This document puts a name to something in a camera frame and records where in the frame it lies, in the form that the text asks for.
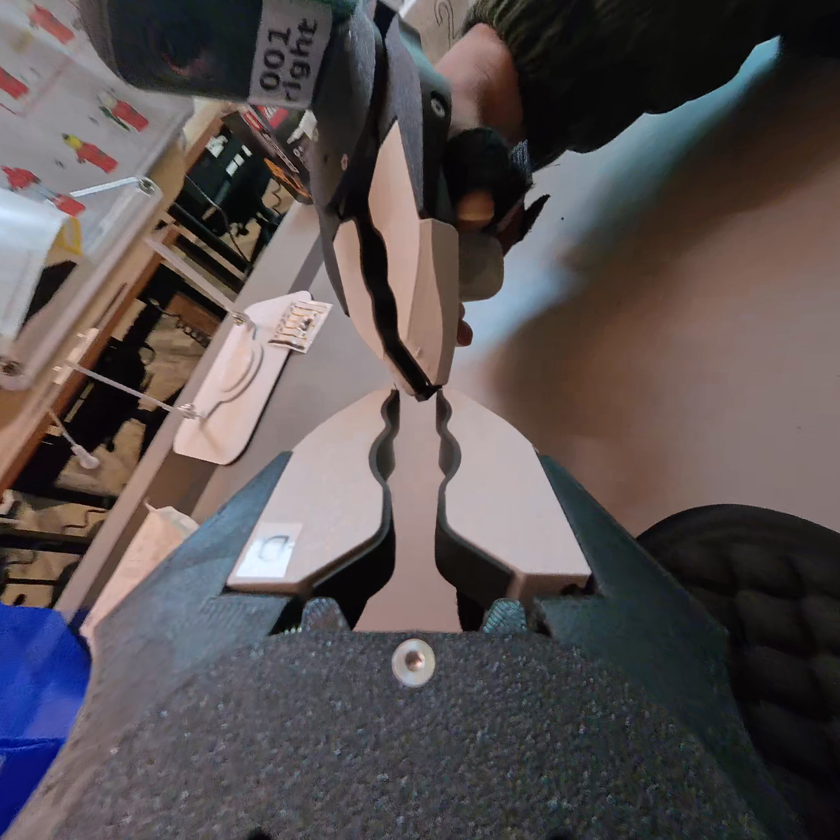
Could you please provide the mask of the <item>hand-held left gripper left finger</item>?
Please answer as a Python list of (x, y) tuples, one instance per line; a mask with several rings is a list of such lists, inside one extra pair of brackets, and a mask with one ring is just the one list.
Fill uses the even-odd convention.
[(391, 579), (396, 534), (388, 479), (400, 393), (365, 395), (292, 451), (227, 578), (235, 592), (329, 598), (349, 625)]

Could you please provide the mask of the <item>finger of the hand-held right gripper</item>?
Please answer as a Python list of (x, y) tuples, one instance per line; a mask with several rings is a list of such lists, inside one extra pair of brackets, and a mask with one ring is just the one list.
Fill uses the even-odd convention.
[(457, 337), (459, 237), (451, 224), (421, 217), (398, 122), (376, 158), (370, 214), (385, 246), (397, 337), (428, 383), (441, 387), (448, 382)]
[(393, 381), (406, 382), (394, 362), (386, 355), (382, 336), (375, 324), (373, 298), (364, 283), (361, 238), (355, 220), (340, 224), (332, 246), (346, 309), (353, 326), (366, 346), (386, 365)]

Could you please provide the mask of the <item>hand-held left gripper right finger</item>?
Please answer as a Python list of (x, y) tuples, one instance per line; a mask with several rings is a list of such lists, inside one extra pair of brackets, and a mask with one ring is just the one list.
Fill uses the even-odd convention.
[(537, 600), (591, 594), (591, 566), (532, 443), (452, 388), (437, 394), (436, 429), (434, 555), (458, 623), (483, 624), (503, 599), (530, 616)]

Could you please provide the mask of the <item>sticker sheet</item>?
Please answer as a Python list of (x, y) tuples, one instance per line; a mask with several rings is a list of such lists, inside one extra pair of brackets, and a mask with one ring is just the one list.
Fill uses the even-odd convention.
[(324, 301), (296, 299), (280, 316), (267, 345), (296, 354), (309, 352), (333, 305)]

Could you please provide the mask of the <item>blue plastic bin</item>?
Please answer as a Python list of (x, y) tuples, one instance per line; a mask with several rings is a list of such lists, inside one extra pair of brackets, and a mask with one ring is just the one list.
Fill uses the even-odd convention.
[(91, 657), (58, 612), (1, 604), (1, 834), (65, 745)]

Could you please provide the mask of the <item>person's right forearm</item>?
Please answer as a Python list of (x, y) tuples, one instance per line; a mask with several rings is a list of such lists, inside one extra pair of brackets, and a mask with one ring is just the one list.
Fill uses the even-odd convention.
[(838, 1), (489, 1), (472, 4), (461, 33), (486, 25), (507, 47), (540, 169), (719, 89), (766, 41), (838, 46), (838, 10)]

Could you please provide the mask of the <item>person's right hand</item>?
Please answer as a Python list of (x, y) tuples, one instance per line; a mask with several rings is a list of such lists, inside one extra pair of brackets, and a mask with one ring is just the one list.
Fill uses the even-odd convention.
[[(437, 70), (448, 80), (451, 90), (454, 130), (488, 127), (510, 146), (526, 139), (518, 72), (507, 46), (493, 28), (485, 24), (474, 26), (438, 62)], [(465, 195), (455, 205), (458, 230), (480, 231), (489, 225), (494, 212), (489, 192)], [(506, 226), (499, 228), (497, 238), (503, 254), (519, 241), (523, 215), (520, 203), (511, 211)], [(465, 311), (462, 304), (458, 347), (469, 346), (473, 340)]]

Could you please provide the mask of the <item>toy instruction booklet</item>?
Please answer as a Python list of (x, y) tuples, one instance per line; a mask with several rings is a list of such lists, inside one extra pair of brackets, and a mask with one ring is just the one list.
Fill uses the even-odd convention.
[(51, 261), (108, 270), (154, 214), (142, 180), (193, 114), (133, 91), (82, 29), (80, 2), (1, 2), (2, 353)]

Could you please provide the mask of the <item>black toy set box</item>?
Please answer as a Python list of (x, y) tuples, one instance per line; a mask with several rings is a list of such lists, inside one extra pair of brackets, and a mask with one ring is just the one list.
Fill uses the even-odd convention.
[(316, 120), (310, 111), (243, 104), (229, 110), (223, 124), (262, 156), (274, 179), (297, 202), (313, 203), (309, 164)]

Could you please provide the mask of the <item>large flat white paper bag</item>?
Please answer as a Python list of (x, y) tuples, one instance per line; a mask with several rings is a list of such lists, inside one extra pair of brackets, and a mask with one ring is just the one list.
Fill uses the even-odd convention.
[(143, 505), (146, 515), (140, 528), (80, 625), (80, 635), (90, 644), (100, 622), (198, 530), (198, 524), (191, 517), (173, 507), (157, 508), (147, 501)]

